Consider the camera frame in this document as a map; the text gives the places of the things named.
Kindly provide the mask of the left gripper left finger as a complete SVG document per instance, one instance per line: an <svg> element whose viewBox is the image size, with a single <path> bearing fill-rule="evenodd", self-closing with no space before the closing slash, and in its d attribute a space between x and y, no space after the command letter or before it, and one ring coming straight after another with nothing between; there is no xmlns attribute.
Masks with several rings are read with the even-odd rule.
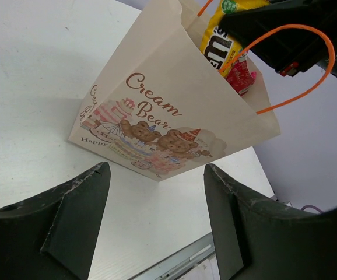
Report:
<svg viewBox="0 0 337 280"><path fill-rule="evenodd" d="M111 171L75 178L0 209L0 279L87 279Z"/></svg>

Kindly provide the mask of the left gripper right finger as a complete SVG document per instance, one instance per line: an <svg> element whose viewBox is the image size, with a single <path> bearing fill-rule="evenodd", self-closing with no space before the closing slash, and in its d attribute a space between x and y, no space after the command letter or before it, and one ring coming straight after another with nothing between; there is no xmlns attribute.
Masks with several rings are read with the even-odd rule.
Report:
<svg viewBox="0 0 337 280"><path fill-rule="evenodd" d="M286 206L214 164L204 186L221 279L337 279L337 208Z"/></svg>

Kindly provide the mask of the pink candy packet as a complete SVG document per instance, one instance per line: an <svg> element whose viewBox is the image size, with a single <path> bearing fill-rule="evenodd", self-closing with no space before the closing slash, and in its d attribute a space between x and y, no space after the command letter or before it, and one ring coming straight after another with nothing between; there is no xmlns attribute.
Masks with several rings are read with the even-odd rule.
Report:
<svg viewBox="0 0 337 280"><path fill-rule="evenodd" d="M257 73L248 69L247 54L243 54L225 76L227 82L240 95L245 95L254 84Z"/></svg>

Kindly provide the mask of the yellow m&m's packet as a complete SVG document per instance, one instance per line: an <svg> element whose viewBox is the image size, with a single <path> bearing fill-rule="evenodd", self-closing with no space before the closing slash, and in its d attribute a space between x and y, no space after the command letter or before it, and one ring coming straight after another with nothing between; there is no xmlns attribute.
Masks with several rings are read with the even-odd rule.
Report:
<svg viewBox="0 0 337 280"><path fill-rule="evenodd" d="M220 70L243 50L243 46L239 41L227 34L219 26L222 17L232 13L260 8L268 4L268 1L220 1L203 34L200 46L201 53L215 69Z"/></svg>

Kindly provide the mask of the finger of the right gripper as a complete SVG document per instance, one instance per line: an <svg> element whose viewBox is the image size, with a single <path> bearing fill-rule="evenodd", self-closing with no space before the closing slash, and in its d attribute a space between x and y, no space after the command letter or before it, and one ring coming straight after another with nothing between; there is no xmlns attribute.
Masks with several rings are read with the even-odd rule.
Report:
<svg viewBox="0 0 337 280"><path fill-rule="evenodd" d="M329 14L328 1L273 1L261 8L226 15L220 27L246 47L283 25L306 25L326 33L324 20ZM281 30L251 51L282 76L305 72L328 56L321 37L301 29Z"/></svg>

